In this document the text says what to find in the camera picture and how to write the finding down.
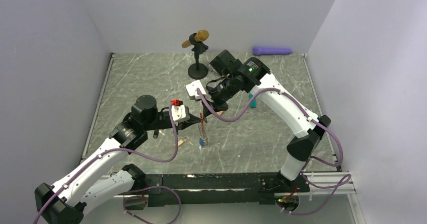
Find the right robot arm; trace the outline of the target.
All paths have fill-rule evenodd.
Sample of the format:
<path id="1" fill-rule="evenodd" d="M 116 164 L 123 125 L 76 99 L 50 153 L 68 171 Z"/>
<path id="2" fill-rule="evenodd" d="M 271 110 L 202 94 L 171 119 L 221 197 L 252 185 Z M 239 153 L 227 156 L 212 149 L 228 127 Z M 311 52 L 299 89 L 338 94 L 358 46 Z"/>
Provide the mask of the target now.
<path id="1" fill-rule="evenodd" d="M 223 50 L 210 66 L 222 77 L 215 87 L 207 87 L 203 93 L 197 89 L 203 102 L 205 115 L 214 115 L 224 122 L 234 122 L 242 117 L 246 109 L 234 118 L 227 119 L 218 114 L 227 109 L 227 101 L 238 92 L 252 95 L 250 101 L 260 99 L 275 112 L 291 129 L 294 138 L 287 145 L 284 164 L 278 177 L 278 186 L 283 191 L 291 191 L 297 185 L 297 177 L 323 138 L 331 120 L 326 115 L 318 116 L 300 104 L 276 79 L 260 59 L 251 57 L 244 63 Z"/>

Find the yellow key tag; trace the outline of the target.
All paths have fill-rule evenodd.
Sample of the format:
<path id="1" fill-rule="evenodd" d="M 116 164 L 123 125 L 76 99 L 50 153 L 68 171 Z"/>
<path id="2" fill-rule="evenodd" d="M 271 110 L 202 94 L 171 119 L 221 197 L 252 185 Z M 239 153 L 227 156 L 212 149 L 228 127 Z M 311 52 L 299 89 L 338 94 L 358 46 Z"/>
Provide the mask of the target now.
<path id="1" fill-rule="evenodd" d="M 182 146 L 184 143 L 188 142 L 189 139 L 188 138 L 181 138 L 178 140 L 177 146 L 180 147 Z"/>

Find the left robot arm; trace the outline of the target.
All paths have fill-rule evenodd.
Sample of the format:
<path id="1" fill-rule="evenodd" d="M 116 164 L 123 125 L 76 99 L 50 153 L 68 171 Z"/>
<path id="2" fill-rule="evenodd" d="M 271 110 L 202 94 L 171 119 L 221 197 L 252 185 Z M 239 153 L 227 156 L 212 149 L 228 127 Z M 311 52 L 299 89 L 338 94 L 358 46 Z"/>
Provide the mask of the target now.
<path id="1" fill-rule="evenodd" d="M 109 179 L 101 180 L 101 177 L 129 155 L 158 163 L 171 162 L 178 154 L 178 131 L 200 121 L 181 100 L 172 100 L 158 110 L 155 97 L 138 97 L 131 111 L 96 151 L 58 181 L 42 183 L 35 189 L 37 215 L 33 223 L 38 223 L 40 218 L 47 223 L 80 223 L 85 214 L 113 196 L 127 191 L 140 193 L 145 186 L 145 173 L 134 164 L 126 165 Z M 137 151 L 148 140 L 149 131 L 164 129 L 171 129 L 174 134 L 171 157 L 159 159 Z"/>

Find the black tag with key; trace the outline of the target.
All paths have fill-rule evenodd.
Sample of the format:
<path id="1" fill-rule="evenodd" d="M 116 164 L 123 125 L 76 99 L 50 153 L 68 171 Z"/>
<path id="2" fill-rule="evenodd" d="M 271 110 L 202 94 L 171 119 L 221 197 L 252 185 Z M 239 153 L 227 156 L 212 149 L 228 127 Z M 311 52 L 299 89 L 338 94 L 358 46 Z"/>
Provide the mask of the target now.
<path id="1" fill-rule="evenodd" d="M 163 131 L 162 130 L 159 130 L 159 129 L 156 129 L 156 130 L 154 130 L 154 132 L 153 132 L 153 138 L 154 139 L 157 139 L 159 136 L 165 136 L 165 134 L 163 133 Z"/>

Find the red handled key holder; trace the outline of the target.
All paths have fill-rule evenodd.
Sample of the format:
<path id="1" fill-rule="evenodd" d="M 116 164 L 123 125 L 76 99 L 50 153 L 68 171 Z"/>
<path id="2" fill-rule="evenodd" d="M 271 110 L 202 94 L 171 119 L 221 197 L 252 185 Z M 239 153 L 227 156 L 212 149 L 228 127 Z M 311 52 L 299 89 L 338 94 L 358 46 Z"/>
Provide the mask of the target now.
<path id="1" fill-rule="evenodd" d="M 199 113 L 200 118 L 203 117 L 203 113 L 200 112 Z M 199 123 L 198 124 L 198 129 L 199 129 L 199 139 L 202 138 L 204 140 L 204 147 L 206 147 L 208 145 L 208 137 L 206 134 L 206 122 L 205 122 L 205 118 L 204 118 L 204 123 Z"/>

